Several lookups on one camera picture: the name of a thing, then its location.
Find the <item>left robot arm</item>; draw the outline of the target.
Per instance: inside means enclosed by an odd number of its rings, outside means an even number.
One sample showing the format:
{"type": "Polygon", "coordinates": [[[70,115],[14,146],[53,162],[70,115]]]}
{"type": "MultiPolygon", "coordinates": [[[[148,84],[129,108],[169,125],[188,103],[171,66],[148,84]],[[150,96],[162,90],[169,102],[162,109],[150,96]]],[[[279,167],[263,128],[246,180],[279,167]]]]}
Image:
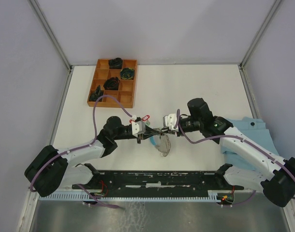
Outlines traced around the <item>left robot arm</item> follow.
{"type": "Polygon", "coordinates": [[[24,175],[30,181],[30,190],[42,197],[66,185],[85,184],[93,189],[99,185],[100,177],[94,173],[94,169],[79,167],[80,163],[110,155],[118,146],[117,140],[135,139],[139,144],[160,133],[147,126],[141,118],[123,125],[118,116],[111,116],[90,142],[65,149],[45,146],[27,167],[24,175]]]}

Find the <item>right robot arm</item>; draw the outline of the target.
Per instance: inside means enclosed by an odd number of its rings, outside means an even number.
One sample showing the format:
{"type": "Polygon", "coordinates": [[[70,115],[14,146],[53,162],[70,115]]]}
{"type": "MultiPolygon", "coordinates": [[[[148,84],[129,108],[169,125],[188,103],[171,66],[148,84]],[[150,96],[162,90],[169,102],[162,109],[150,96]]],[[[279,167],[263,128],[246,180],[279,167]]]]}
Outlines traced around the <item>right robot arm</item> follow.
{"type": "Polygon", "coordinates": [[[204,138],[212,140],[242,157],[256,168],[243,170],[232,164],[220,167],[222,173],[215,176],[215,185],[220,189],[241,186],[263,193],[268,200],[279,207],[285,207],[295,198],[295,158],[285,159],[263,148],[243,134],[230,121],[215,116],[202,98],[187,103],[190,115],[181,118],[180,111],[163,117],[163,126],[168,133],[186,136],[188,132],[199,131],[204,138]]]}

